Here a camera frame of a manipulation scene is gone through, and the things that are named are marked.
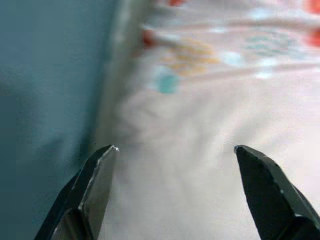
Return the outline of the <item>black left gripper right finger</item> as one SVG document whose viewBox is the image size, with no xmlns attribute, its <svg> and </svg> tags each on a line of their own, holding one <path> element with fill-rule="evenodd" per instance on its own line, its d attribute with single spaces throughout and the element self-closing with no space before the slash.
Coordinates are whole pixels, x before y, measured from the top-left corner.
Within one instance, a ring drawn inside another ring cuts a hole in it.
<svg viewBox="0 0 320 240">
<path fill-rule="evenodd" d="M 318 240 L 320 216 L 281 167 L 246 145 L 234 148 L 250 213 L 262 240 Z"/>
</svg>

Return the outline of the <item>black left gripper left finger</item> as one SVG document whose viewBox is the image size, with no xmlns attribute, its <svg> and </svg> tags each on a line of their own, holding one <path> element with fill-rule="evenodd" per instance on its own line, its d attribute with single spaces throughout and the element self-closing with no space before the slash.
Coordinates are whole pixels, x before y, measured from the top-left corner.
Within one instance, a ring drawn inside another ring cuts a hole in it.
<svg viewBox="0 0 320 240">
<path fill-rule="evenodd" d="M 35 239 L 96 240 L 111 191 L 119 148 L 107 145 L 94 152 L 62 188 Z"/>
</svg>

